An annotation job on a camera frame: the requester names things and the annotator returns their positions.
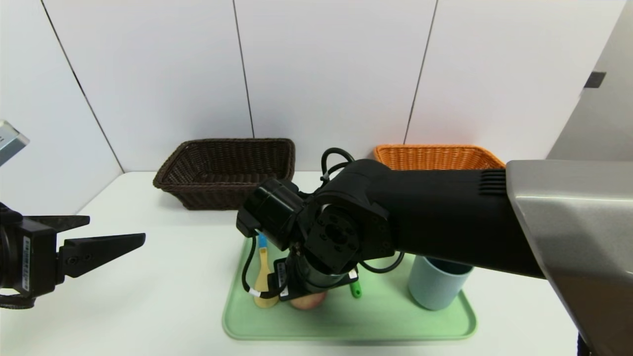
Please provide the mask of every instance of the ceramic cup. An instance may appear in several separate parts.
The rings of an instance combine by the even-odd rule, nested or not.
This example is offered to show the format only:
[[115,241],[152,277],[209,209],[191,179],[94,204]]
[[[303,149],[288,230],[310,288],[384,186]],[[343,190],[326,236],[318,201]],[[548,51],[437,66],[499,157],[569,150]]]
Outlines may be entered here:
[[470,265],[416,256],[409,275],[413,299],[430,310],[448,307],[472,271]]

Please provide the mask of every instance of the brown wicker basket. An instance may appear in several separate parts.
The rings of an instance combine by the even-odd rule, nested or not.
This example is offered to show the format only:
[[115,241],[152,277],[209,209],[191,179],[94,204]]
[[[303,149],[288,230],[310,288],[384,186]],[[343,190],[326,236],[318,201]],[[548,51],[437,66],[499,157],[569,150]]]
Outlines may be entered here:
[[373,151],[376,160],[396,170],[489,169],[506,165],[488,150],[457,144],[384,144]]
[[182,143],[154,178],[189,210],[238,209],[267,178],[292,179],[289,139],[202,139]]

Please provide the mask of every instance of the table surface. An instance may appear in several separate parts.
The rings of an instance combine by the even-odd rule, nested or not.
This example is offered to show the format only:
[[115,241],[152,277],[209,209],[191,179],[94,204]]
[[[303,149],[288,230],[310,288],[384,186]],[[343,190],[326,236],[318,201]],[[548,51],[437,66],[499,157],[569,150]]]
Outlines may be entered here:
[[[33,309],[2,310],[3,356],[576,353],[575,326],[547,281],[484,269],[475,269],[464,287],[479,318],[466,340],[233,340],[222,329],[222,311],[241,268],[236,212],[190,212],[152,186],[154,175],[121,175],[80,212],[91,216],[89,226],[60,234],[61,240],[146,232],[145,245],[78,279],[67,277]],[[319,175],[297,172],[294,182],[312,191]]]

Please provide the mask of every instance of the green tray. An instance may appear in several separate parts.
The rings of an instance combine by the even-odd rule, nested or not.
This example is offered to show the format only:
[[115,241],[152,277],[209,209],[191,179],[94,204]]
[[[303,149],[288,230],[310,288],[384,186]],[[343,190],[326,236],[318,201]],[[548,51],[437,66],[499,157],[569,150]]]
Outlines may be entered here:
[[[363,296],[352,297],[349,286],[332,289],[319,307],[296,310],[289,302],[278,302],[269,309],[258,308],[253,296],[242,288],[242,266],[246,261],[250,239],[242,258],[227,304],[222,326],[238,340],[456,340],[467,338],[477,329],[477,318],[466,296],[460,292],[448,307],[430,311],[419,307],[409,293],[407,279],[415,256],[407,255],[401,265],[387,274],[374,274],[360,265],[358,275]],[[283,258],[268,244],[268,264]],[[371,265],[386,267],[394,258],[372,260]],[[259,272],[259,254],[255,253],[247,279],[253,285]]]

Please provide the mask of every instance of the sticker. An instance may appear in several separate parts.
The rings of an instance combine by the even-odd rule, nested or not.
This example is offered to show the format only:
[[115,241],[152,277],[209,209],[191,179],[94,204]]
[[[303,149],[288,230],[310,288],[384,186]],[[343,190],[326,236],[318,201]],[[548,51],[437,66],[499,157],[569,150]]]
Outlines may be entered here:
[[[279,286],[283,286],[285,283],[285,263],[280,262],[277,264],[277,281]],[[279,296],[288,296],[288,286],[279,294]]]
[[22,243],[22,289],[31,289],[31,239],[24,236]]

